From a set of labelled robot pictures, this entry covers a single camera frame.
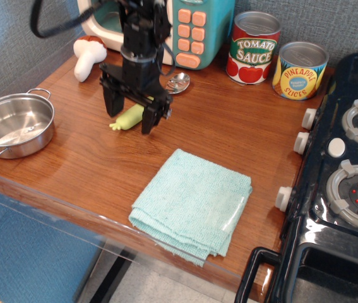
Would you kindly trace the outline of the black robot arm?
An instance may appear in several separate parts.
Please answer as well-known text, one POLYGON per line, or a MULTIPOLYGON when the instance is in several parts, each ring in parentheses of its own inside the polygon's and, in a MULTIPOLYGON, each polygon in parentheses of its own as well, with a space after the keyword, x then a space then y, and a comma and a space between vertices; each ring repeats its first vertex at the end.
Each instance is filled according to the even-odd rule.
POLYGON ((160 84, 165 41, 171 24, 166 1, 120 1, 123 33, 122 66, 102 63, 100 82, 109 116, 119 114, 124 100, 144 107, 141 132, 148 134, 161 118, 170 116, 171 95, 160 84))

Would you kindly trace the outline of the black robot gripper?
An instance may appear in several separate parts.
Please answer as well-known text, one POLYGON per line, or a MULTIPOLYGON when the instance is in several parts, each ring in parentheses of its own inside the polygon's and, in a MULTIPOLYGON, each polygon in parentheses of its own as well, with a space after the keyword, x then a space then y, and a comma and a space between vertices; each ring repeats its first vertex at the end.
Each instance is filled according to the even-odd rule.
POLYGON ((162 53, 158 53, 155 58, 144 62, 124 57, 122 66, 106 62, 99 65, 105 108, 110 117, 123 110, 125 98, 145 107, 141 123, 142 134, 150 134, 162 117, 170 117, 173 99, 160 84, 163 57, 162 53))

